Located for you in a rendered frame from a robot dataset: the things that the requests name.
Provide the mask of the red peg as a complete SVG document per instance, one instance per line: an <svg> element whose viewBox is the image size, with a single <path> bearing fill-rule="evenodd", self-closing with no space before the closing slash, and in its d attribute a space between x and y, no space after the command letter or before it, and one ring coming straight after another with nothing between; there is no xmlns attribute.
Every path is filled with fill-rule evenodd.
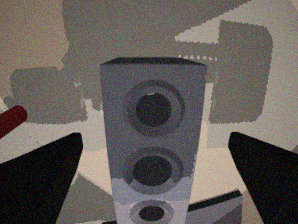
<svg viewBox="0 0 298 224"><path fill-rule="evenodd" d="M0 140L7 136L9 132L13 131L17 125L21 125L27 120L27 111L24 107L16 105L16 107L9 108L0 115Z"/></svg>

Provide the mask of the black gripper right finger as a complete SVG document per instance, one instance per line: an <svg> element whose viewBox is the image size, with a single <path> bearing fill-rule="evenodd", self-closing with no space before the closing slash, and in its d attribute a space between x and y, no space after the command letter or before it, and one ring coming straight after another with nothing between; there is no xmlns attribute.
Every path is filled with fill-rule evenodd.
<svg viewBox="0 0 298 224"><path fill-rule="evenodd" d="M227 147L263 224L298 224L298 153L239 132Z"/></svg>

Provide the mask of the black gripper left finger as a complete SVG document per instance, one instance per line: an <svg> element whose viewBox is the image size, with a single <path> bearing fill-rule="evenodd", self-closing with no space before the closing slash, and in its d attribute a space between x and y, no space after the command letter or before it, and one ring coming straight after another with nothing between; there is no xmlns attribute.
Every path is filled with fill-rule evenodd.
<svg viewBox="0 0 298 224"><path fill-rule="evenodd" d="M0 164L0 224L56 224L82 153L69 133Z"/></svg>

